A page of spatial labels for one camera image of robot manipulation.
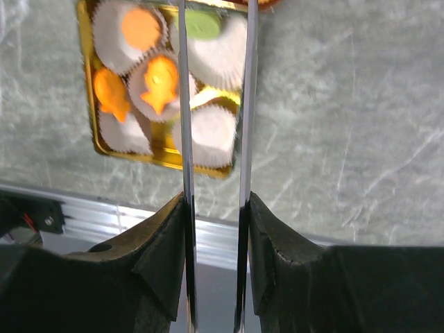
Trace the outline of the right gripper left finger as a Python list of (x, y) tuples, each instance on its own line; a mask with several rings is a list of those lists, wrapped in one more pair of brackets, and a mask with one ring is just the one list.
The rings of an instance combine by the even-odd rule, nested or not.
[(184, 198), (86, 252), (1, 247), (2, 332), (168, 332), (177, 319)]

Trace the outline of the silver metal tongs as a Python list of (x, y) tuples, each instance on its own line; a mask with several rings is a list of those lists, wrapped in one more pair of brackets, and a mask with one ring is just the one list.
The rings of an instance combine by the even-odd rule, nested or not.
[[(250, 222), (250, 187), (252, 175), (252, 146), (257, 89), (257, 46), (259, 2), (248, 2), (248, 28), (243, 96), (241, 99), (242, 140), (239, 190), (239, 229), (237, 245), (237, 285), (234, 311), (234, 332), (245, 331), (246, 274), (248, 267), (248, 237)], [(196, 223), (194, 207), (194, 163), (189, 106), (189, 79), (185, 2), (178, 2), (179, 73), (180, 73), (180, 129), (182, 142), (183, 216), (185, 218), (185, 273), (187, 283), (187, 331), (198, 331), (196, 298)]]

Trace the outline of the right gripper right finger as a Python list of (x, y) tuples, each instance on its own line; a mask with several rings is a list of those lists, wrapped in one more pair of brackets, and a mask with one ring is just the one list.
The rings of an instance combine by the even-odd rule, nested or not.
[(441, 247), (322, 247), (252, 194), (249, 261), (263, 332), (443, 331)]

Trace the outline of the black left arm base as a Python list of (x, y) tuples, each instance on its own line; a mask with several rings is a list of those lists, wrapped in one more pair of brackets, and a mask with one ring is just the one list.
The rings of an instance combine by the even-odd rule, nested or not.
[(62, 234), (65, 216), (61, 204), (49, 198), (1, 190), (1, 236), (22, 227)]

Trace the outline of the green gold cookie tin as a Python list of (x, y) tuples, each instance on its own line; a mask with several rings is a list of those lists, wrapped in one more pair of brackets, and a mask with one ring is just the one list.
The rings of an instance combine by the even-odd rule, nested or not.
[(196, 173), (234, 163), (246, 55), (245, 1), (79, 1), (89, 121), (97, 153), (181, 169), (181, 114)]

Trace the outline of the green round macaron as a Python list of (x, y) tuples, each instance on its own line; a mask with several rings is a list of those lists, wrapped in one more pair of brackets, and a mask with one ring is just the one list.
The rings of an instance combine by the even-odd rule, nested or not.
[(221, 34), (222, 19), (215, 12), (186, 9), (185, 26), (188, 38), (213, 40)]

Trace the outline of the orange round waffle cookie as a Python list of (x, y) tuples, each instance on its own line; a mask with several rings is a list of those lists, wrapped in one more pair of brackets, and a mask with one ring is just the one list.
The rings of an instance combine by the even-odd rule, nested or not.
[(160, 39), (161, 26), (151, 11), (132, 8), (121, 20), (121, 32), (129, 46), (140, 51), (147, 51)]

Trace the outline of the orange fish cookie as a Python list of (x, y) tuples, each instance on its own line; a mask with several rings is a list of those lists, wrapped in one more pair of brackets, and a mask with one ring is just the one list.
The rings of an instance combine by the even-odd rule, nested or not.
[(148, 62), (144, 80), (146, 91), (140, 97), (157, 115), (161, 115), (165, 105), (177, 98), (179, 74), (175, 62), (165, 55), (152, 58)]
[(96, 71), (94, 92), (102, 112), (112, 114), (121, 123), (126, 120), (131, 106), (126, 99), (126, 87), (118, 75), (106, 67)]

